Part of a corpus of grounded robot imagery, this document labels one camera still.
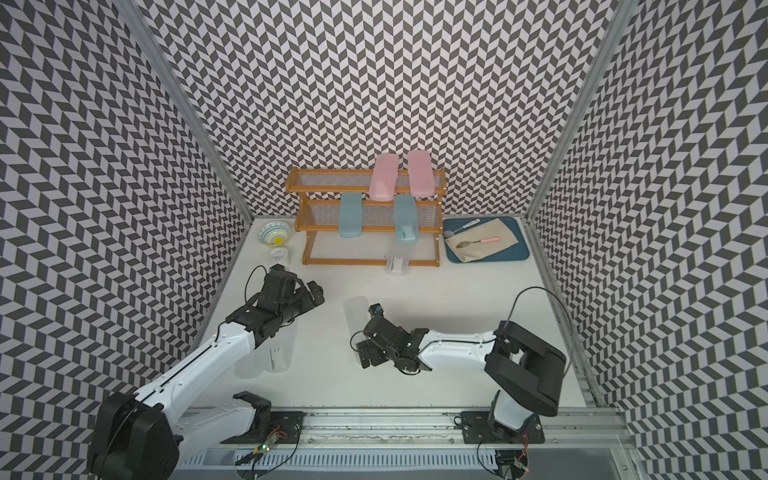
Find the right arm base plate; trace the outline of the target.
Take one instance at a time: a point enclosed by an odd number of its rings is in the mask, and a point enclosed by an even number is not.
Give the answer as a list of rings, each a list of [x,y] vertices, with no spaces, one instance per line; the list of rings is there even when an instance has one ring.
[[[465,410],[453,418],[465,444],[502,443],[539,445],[545,443],[543,427],[538,415],[526,420],[520,430],[503,426],[491,418],[488,410]]]

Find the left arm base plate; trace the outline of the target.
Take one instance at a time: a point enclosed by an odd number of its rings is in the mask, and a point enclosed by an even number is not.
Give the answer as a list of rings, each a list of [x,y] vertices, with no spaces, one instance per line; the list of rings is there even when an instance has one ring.
[[[262,444],[273,431],[278,445],[295,445],[303,428],[305,413],[298,410],[273,411],[270,418],[258,415],[244,434],[221,441],[221,444]]]

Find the pink pencil case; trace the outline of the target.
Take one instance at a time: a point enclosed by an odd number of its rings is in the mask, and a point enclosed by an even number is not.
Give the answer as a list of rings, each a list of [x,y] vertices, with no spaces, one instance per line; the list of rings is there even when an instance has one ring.
[[[399,175],[399,157],[395,154],[379,155],[373,167],[368,195],[377,202],[392,201]]]
[[[410,194],[417,198],[433,196],[436,192],[436,183],[430,154],[425,150],[409,152],[407,167]]]

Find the teal pencil case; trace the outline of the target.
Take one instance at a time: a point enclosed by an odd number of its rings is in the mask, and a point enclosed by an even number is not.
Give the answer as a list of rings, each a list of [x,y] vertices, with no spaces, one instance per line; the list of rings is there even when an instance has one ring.
[[[341,238],[357,238],[362,234],[363,197],[360,192],[341,194],[338,233]]]
[[[419,240],[418,209],[416,200],[412,195],[395,195],[394,222],[398,242],[412,244]]]

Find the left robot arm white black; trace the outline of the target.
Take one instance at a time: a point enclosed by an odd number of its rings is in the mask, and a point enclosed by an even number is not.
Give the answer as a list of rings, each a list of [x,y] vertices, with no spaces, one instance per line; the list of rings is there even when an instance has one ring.
[[[98,411],[86,468],[99,479],[167,479],[177,465],[225,440],[274,437],[271,403],[248,391],[193,417],[192,403],[223,373],[299,316],[319,307],[324,292],[284,266],[266,271],[216,333],[177,365],[133,393],[113,393]]]

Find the clear pencil case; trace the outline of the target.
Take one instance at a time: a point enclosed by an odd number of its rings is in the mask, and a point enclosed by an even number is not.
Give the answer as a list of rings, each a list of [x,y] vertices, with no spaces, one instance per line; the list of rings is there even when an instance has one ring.
[[[408,272],[413,245],[395,239],[386,254],[385,270],[389,275],[403,276]]]
[[[350,347],[358,366],[361,366],[358,344],[366,340],[362,331],[370,320],[368,308],[369,301],[364,296],[351,297],[343,302],[345,320],[350,335]]]
[[[268,349],[264,346],[240,359],[234,366],[234,375],[241,380],[254,380],[268,366]]]
[[[266,370],[280,374],[287,372],[292,364],[298,326],[296,322],[282,326],[270,340]]]

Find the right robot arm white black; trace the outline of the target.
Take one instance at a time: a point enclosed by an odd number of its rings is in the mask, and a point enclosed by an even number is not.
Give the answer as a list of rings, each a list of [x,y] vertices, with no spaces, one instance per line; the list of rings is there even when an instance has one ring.
[[[391,363],[408,376],[443,369],[487,374],[497,385],[488,417],[497,436],[521,434],[534,419],[558,414],[566,356],[514,322],[478,334],[407,331],[374,311],[357,334],[361,339],[350,345],[364,369]]]

